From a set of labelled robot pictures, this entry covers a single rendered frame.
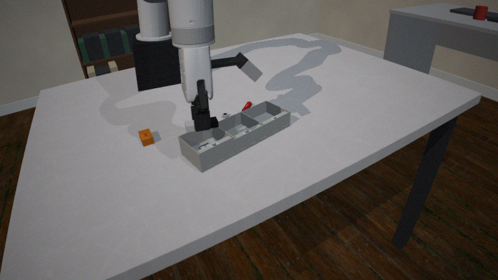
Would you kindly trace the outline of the orange block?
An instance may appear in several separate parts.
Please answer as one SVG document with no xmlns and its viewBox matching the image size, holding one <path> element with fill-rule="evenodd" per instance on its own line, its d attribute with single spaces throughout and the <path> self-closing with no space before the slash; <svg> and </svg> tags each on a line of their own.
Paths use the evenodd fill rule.
<svg viewBox="0 0 498 280">
<path fill-rule="evenodd" d="M 143 146 L 148 146 L 155 143 L 149 128 L 138 132 Z"/>
</svg>

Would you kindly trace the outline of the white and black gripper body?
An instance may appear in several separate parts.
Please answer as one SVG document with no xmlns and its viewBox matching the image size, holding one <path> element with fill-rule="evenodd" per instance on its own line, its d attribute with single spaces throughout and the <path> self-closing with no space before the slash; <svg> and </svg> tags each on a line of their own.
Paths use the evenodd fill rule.
<svg viewBox="0 0 498 280">
<path fill-rule="evenodd" d="M 215 43 L 215 39 L 208 43 L 197 45 L 179 45 L 172 42 L 178 48 L 180 74 L 182 79 L 182 90 L 188 103 L 194 102 L 195 95 L 198 96 L 198 80 L 204 79 L 205 90 L 208 98 L 213 98 L 213 78 L 211 69 L 211 56 L 209 46 Z"/>
</svg>

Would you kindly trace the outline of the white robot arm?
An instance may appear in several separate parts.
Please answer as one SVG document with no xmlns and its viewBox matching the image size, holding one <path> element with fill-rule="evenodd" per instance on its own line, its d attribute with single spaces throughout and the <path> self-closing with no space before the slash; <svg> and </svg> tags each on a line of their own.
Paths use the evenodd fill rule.
<svg viewBox="0 0 498 280">
<path fill-rule="evenodd" d="M 172 39 L 179 45 L 197 45 L 215 39 L 213 0 L 137 0 L 137 9 L 139 41 Z M 233 65 L 254 82 L 263 74 L 241 52 L 236 57 L 211 60 L 212 69 Z"/>
</svg>

